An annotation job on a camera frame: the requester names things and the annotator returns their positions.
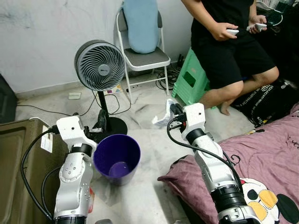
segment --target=bare foot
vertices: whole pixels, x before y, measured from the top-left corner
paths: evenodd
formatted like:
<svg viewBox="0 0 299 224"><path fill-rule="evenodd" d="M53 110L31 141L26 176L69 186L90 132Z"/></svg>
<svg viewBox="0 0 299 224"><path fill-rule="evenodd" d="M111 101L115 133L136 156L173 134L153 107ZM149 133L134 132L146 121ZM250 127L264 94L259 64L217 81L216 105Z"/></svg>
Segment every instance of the bare foot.
<svg viewBox="0 0 299 224"><path fill-rule="evenodd" d="M229 101L224 102L224 103L221 105L221 107L220 107L220 112L223 113L223 114L225 114L225 115L227 115L227 116L229 116L230 113L229 113L229 111L228 111L228 107L233 103L234 100L235 100L235 99L231 99L231 100L229 100Z"/></svg>

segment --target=man's hand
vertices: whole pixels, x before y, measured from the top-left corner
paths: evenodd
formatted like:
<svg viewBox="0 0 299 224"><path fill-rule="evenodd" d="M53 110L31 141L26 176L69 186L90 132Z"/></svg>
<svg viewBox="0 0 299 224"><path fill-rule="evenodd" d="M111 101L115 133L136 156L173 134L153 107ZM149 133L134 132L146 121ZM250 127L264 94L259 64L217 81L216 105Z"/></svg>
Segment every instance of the man's hand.
<svg viewBox="0 0 299 224"><path fill-rule="evenodd" d="M226 41L228 39L237 38L235 35L232 35L226 31L226 29L238 29L238 27L230 23L219 22L215 23L215 25L212 26L209 31L217 41Z"/></svg>
<svg viewBox="0 0 299 224"><path fill-rule="evenodd" d="M250 17L250 19L249 19L249 26L255 25L256 23L267 23L266 16L264 16L264 15L255 15L255 16ZM260 33L255 26L252 26L249 29L249 32L251 34L258 34L258 33Z"/></svg>

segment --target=bed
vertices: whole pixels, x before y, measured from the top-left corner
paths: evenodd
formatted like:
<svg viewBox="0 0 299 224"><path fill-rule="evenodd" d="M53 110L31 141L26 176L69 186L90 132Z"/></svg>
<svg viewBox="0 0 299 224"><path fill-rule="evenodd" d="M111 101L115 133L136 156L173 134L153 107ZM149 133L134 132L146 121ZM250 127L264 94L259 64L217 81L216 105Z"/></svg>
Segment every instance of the bed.
<svg viewBox="0 0 299 224"><path fill-rule="evenodd" d="M244 197L262 224L299 222L299 104L280 120L220 143L242 179ZM193 155L158 178L206 224L217 211Z"/></svg>

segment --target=chair leg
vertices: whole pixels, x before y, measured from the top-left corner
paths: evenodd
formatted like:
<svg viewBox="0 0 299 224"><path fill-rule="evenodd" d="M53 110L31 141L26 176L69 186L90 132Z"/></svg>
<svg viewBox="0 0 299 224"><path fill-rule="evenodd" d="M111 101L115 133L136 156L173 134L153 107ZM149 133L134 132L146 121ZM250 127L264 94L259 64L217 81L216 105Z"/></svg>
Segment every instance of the chair leg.
<svg viewBox="0 0 299 224"><path fill-rule="evenodd" d="M127 68L125 69L125 73L126 73L126 80L127 80L128 90L129 90L130 103L132 103L132 93L131 93L131 86L130 86L130 81L129 81L129 75L128 75Z"/></svg>
<svg viewBox="0 0 299 224"><path fill-rule="evenodd" d="M166 94L169 95L168 76L167 76L167 68L166 68L166 66L164 66L164 73L165 73Z"/></svg>

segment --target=fan base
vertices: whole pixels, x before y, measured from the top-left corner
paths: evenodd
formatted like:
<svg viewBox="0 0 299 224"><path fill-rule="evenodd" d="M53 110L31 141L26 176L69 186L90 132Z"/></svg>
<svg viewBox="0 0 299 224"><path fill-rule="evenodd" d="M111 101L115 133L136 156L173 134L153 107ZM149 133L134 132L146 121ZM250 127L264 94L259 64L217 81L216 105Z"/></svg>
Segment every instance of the fan base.
<svg viewBox="0 0 299 224"><path fill-rule="evenodd" d="M109 117L111 130L106 130L104 133L94 134L94 141L99 143L104 138L113 134L127 134L128 127L126 123L120 118Z"/></svg>

